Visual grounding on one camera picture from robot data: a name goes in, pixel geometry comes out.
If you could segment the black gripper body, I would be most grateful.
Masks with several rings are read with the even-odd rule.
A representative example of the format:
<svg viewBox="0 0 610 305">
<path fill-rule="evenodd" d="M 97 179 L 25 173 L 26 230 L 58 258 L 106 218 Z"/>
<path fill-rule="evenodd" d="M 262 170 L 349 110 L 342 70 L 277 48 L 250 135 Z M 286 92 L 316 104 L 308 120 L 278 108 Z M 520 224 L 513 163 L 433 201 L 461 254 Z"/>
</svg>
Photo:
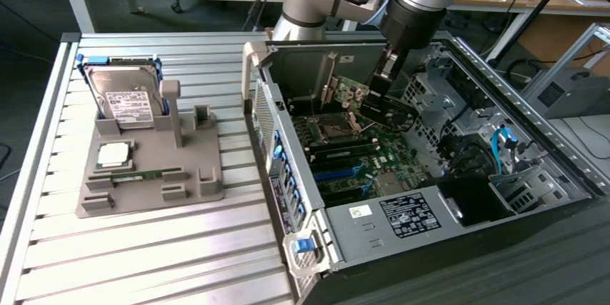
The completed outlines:
<svg viewBox="0 0 610 305">
<path fill-rule="evenodd" d="M 437 31 L 447 10 L 425 11 L 389 0 L 379 29 L 392 50 L 423 49 Z"/>
</svg>

